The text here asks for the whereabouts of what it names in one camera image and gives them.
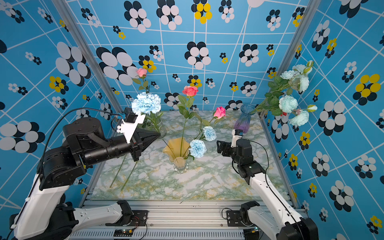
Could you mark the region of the clear ribbed glass vase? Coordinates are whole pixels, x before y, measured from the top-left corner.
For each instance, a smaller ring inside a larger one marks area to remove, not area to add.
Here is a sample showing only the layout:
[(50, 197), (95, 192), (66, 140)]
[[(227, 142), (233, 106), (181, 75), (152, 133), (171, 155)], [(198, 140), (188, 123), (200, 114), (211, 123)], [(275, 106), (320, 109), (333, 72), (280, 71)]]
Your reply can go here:
[(167, 134), (167, 129), (163, 125), (162, 113), (147, 115), (149, 121), (148, 129), (160, 133), (160, 138), (164, 138)]

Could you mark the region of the yellow beige vase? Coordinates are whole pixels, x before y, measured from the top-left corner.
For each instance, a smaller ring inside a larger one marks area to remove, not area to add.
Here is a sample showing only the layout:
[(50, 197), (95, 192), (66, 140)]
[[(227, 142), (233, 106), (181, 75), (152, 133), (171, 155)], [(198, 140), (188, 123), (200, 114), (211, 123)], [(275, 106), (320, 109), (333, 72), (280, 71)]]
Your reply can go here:
[(185, 140), (185, 138), (170, 139), (163, 149), (163, 153), (168, 155), (171, 163), (174, 164), (174, 170), (179, 173), (185, 173), (189, 165), (187, 159), (189, 158), (189, 148), (190, 144)]

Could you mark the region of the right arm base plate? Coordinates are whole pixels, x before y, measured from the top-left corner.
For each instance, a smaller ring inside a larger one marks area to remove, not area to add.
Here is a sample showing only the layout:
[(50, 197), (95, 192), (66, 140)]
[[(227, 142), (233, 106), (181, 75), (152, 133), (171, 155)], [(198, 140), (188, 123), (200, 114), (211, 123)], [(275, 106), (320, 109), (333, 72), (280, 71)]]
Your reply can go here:
[(226, 210), (226, 219), (228, 227), (246, 227), (244, 224), (240, 211)]

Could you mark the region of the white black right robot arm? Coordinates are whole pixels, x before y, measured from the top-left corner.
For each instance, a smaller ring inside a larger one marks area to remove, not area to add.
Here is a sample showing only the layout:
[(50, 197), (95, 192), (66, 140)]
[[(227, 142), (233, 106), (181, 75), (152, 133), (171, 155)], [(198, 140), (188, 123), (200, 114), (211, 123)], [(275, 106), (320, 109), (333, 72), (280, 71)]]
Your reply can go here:
[(255, 225), (271, 240), (318, 240), (315, 222), (304, 218), (279, 193), (267, 176), (267, 171), (254, 160), (251, 142), (236, 140), (235, 144), (217, 141), (218, 153), (230, 157), (237, 165), (238, 173), (256, 191), (270, 214), (260, 204), (251, 201), (241, 205), (242, 221)]

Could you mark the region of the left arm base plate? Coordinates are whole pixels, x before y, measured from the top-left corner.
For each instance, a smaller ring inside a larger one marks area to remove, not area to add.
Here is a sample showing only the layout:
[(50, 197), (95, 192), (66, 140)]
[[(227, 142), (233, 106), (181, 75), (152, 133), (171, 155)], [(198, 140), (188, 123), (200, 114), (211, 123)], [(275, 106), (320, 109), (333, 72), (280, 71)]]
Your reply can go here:
[(144, 227), (147, 223), (149, 211), (147, 210), (133, 210), (133, 214), (129, 217), (123, 217), (123, 220), (118, 220), (116, 223), (108, 224), (105, 226), (118, 226), (118, 227)]

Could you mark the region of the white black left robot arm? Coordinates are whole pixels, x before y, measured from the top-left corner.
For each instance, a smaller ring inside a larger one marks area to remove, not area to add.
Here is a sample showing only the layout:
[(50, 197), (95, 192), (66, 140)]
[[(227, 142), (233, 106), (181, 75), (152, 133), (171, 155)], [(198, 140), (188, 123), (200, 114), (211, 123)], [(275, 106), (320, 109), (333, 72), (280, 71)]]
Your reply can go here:
[(158, 132), (139, 129), (143, 120), (144, 116), (130, 115), (118, 126), (118, 135), (109, 139), (96, 118), (81, 118), (64, 126), (66, 141), (43, 154), (23, 208), (10, 217), (14, 238), (65, 240), (76, 231), (97, 225), (137, 224), (127, 201), (80, 209), (65, 201), (65, 192), (93, 165), (127, 154), (138, 161), (160, 137)]

